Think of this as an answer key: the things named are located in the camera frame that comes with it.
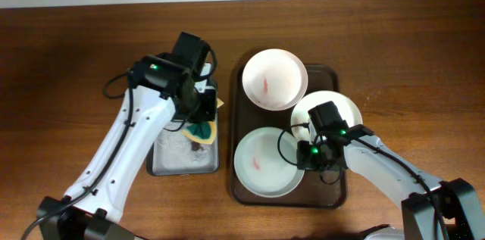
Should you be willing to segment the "large white stained plate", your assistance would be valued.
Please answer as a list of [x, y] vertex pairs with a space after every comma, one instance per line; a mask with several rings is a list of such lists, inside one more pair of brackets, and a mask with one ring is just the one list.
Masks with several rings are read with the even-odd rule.
[[310, 123], [308, 112], [319, 104], [332, 101], [339, 112], [339, 115], [345, 120], [349, 127], [363, 124], [363, 119], [357, 105], [347, 96], [333, 91], [321, 90], [312, 92], [304, 96], [293, 108], [290, 116], [289, 131], [297, 141], [310, 141], [310, 130], [297, 124]]

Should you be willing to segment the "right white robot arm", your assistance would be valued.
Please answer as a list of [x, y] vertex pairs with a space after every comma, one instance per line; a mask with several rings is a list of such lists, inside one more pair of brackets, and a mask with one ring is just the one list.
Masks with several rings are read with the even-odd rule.
[[390, 150], [362, 124], [349, 126], [332, 101], [310, 108], [298, 143], [300, 170], [343, 174], [351, 170], [375, 185], [402, 212], [402, 229], [380, 225], [356, 239], [482, 239], [484, 212], [474, 187], [445, 181]]

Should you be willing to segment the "pale blue-white plate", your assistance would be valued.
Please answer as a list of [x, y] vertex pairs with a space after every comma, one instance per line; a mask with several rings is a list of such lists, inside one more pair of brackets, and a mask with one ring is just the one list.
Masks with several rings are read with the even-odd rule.
[[289, 133], [262, 127], [238, 143], [233, 166], [238, 180], [252, 194], [279, 198], [292, 192], [305, 172], [296, 168], [297, 141]]

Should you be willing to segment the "green and yellow sponge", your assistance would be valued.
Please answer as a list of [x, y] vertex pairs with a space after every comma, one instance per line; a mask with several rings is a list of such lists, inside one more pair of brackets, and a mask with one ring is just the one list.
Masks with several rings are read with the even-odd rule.
[[182, 134], [191, 142], [212, 145], [217, 138], [217, 116], [213, 120], [190, 124]]

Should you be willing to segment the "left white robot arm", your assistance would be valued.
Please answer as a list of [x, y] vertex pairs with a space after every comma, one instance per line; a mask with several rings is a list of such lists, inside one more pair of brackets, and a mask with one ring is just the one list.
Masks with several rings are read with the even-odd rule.
[[39, 227], [44, 239], [135, 239], [120, 226], [127, 196], [145, 158], [167, 125], [196, 144], [217, 139], [217, 69], [214, 49], [181, 33], [170, 52], [146, 55], [120, 78], [127, 89], [118, 115], [94, 157], [62, 199], [46, 197], [27, 238]]

